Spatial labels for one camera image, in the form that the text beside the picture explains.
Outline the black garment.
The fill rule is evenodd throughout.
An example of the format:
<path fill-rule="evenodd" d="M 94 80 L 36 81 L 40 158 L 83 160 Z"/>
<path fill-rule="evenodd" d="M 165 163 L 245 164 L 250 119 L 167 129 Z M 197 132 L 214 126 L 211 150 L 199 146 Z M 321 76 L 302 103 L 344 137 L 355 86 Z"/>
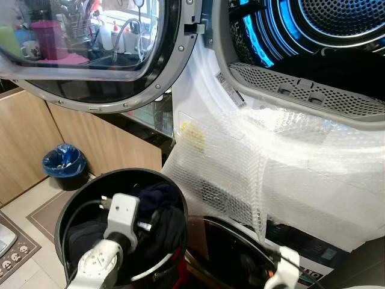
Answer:
<path fill-rule="evenodd" d="M 182 209 L 171 205 L 157 208 L 158 222 L 152 235 L 138 242 L 137 248 L 124 259 L 118 282 L 126 283 L 129 278 L 139 275 L 154 266 L 167 254 L 174 254 L 177 247 L 185 248 L 187 240 L 186 217 Z M 88 202 L 79 210 L 72 210 L 68 217 L 61 218 L 61 253 L 66 257 L 68 281 L 75 277 L 75 266 L 82 254 L 102 239 L 107 226 L 108 214 Z"/>

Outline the red plastic stool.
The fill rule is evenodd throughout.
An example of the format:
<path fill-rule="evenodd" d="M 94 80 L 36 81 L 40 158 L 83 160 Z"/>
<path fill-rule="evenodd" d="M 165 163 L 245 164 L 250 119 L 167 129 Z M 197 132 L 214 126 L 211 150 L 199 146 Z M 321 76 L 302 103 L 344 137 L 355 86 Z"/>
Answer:
<path fill-rule="evenodd" d="M 171 289 L 185 289 L 185 286 L 189 282 L 189 270 L 187 262 L 185 261 L 185 249 L 183 247 L 177 247 L 172 257 L 177 278 Z"/>

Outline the black round laundry bucket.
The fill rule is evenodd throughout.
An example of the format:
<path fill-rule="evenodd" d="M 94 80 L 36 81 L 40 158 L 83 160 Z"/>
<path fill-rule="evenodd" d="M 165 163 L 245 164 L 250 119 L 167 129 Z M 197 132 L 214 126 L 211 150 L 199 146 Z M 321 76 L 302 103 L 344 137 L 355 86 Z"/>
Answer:
<path fill-rule="evenodd" d="M 61 253 L 60 232 L 61 232 L 61 218 L 68 217 L 72 210 L 79 210 L 81 206 L 88 202 L 94 202 L 96 207 L 108 213 L 111 198 L 116 193 L 129 194 L 135 185 L 139 188 L 148 187 L 148 185 L 159 184 L 159 182 L 168 182 L 180 191 L 180 202 L 174 207 L 178 207 L 185 212 L 186 224 L 188 217 L 187 205 L 181 189 L 170 178 L 153 170 L 146 170 L 140 168 L 130 168 L 123 170 L 114 170 L 112 172 L 97 176 L 89 181 L 84 187 L 77 190 L 69 199 L 66 206 L 61 212 L 55 229 L 55 247 L 58 258 L 64 267 L 66 274 L 66 289 L 78 289 L 68 286 L 68 264 L 66 257 Z M 147 275 L 143 279 L 137 279 L 131 284 L 122 283 L 116 284 L 107 289 L 171 289 L 176 281 L 176 273 L 171 272 L 161 278 L 156 275 Z"/>

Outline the brown-bordered floor mat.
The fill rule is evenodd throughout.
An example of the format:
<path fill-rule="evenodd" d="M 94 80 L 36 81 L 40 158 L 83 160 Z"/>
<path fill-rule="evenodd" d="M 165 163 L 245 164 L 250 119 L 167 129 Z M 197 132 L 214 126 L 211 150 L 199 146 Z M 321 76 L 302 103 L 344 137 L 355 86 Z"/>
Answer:
<path fill-rule="evenodd" d="M 51 242 L 55 239 L 55 229 L 63 208 L 75 191 L 63 190 L 54 179 L 46 177 L 31 187 L 25 196 L 32 196 L 33 211 L 27 219 Z"/>

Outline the yellow sticker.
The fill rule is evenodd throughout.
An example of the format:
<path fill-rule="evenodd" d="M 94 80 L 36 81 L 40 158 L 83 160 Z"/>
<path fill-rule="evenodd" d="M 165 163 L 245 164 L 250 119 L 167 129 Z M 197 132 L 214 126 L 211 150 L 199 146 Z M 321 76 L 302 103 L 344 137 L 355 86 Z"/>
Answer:
<path fill-rule="evenodd" d="M 204 151 L 206 149 L 205 135 L 201 130 L 192 122 L 181 124 L 181 135 L 187 138 L 187 142 L 198 151 Z"/>

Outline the wooden cabinet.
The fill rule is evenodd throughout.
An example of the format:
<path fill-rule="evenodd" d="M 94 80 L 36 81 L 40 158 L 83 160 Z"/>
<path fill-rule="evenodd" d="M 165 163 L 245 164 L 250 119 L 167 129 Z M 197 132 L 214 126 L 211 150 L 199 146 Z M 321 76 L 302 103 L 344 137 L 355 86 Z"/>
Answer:
<path fill-rule="evenodd" d="M 46 178 L 42 157 L 61 143 L 85 153 L 96 174 L 160 170 L 161 149 L 100 118 L 48 104 L 23 89 L 0 93 L 0 207 Z"/>

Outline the black bin with blue bag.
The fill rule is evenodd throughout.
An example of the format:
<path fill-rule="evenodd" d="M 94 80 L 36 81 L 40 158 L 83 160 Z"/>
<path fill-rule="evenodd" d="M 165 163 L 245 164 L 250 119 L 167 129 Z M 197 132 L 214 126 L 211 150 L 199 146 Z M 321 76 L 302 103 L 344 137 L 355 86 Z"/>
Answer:
<path fill-rule="evenodd" d="M 62 190 L 79 190 L 88 182 L 87 159 L 80 149 L 61 143 L 42 159 L 42 170 L 52 177 Z"/>

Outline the patterned brown floor mat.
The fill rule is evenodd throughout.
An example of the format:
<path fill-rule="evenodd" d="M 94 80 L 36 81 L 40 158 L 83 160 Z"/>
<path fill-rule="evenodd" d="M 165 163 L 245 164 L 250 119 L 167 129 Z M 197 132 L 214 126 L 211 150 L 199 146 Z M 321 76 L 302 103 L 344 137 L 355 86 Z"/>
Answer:
<path fill-rule="evenodd" d="M 41 248 L 5 214 L 0 212 L 0 284 Z"/>

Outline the white tumble dryer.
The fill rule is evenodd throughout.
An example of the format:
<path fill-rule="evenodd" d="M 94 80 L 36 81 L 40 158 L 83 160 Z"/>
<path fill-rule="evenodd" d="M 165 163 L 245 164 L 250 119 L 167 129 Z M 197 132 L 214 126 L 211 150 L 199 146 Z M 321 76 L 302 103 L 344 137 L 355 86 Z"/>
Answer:
<path fill-rule="evenodd" d="M 230 63 L 240 63 L 240 61 L 235 58 L 230 60 L 225 58 L 224 44 L 220 42 L 219 38 L 215 37 L 195 42 L 189 61 L 182 70 L 179 79 L 176 80 L 171 88 L 171 91 L 173 91 L 175 123 L 173 135 L 175 140 L 176 131 L 180 129 L 181 124 L 187 123 L 191 119 L 233 110 L 242 110 L 242 108 L 238 108 L 233 104 L 222 86 L 220 86 L 220 83 L 218 83 L 215 75 L 219 72 L 222 72 L 225 80 L 242 94 L 243 99 L 247 102 L 247 106 L 243 108 L 284 108 L 284 110 L 310 114 L 362 131 L 383 131 L 384 115 L 375 117 L 374 121 L 371 122 L 350 119 L 338 114 L 314 110 L 314 108 L 307 105 L 281 99 L 272 93 L 250 89 L 235 80 L 234 76 L 229 72 Z M 230 217 L 223 217 L 221 214 L 204 211 L 203 203 L 199 200 L 190 200 L 190 202 L 193 206 L 200 207 L 201 215 L 219 217 L 224 220 L 231 219 Z M 255 229 L 252 236 L 259 241 Z"/>

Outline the clear bubble wrap sheet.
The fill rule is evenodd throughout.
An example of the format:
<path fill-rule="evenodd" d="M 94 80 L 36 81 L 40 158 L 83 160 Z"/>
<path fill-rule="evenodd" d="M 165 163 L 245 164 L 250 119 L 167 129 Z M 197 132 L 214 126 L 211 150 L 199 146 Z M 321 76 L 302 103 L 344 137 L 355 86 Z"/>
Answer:
<path fill-rule="evenodd" d="M 344 250 L 385 235 L 385 139 L 284 108 L 191 119 L 198 151 L 176 131 L 162 171 L 206 212 L 252 226 L 273 221 Z"/>

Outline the white barcode label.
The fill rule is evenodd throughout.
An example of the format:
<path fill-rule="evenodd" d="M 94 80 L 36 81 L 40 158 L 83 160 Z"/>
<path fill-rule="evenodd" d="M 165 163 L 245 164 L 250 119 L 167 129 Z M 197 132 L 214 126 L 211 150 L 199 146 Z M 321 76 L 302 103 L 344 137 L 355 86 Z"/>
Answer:
<path fill-rule="evenodd" d="M 228 95 L 229 99 L 233 102 L 234 105 L 238 108 L 243 108 L 247 106 L 247 102 L 243 99 L 242 94 L 239 93 L 236 89 L 233 88 L 223 77 L 222 72 L 219 72 L 215 75 L 218 83 L 222 86 L 223 90 Z"/>

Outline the grey-rimmed glass dryer door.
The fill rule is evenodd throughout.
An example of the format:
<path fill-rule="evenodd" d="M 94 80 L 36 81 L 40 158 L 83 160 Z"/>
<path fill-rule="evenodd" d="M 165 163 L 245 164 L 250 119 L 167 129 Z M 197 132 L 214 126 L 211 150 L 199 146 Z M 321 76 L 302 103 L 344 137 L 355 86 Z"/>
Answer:
<path fill-rule="evenodd" d="M 203 33 L 202 0 L 0 0 L 0 79 L 86 113 L 159 98 Z"/>

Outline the grey perforated lint filter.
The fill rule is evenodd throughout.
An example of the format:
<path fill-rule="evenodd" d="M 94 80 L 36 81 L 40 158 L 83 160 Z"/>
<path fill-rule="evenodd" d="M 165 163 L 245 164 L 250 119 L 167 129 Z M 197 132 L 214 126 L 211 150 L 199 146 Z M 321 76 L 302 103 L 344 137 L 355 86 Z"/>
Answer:
<path fill-rule="evenodd" d="M 385 115 L 385 104 L 379 100 L 308 79 L 245 63 L 230 63 L 229 72 L 245 87 L 272 93 L 314 110 L 368 122 Z"/>

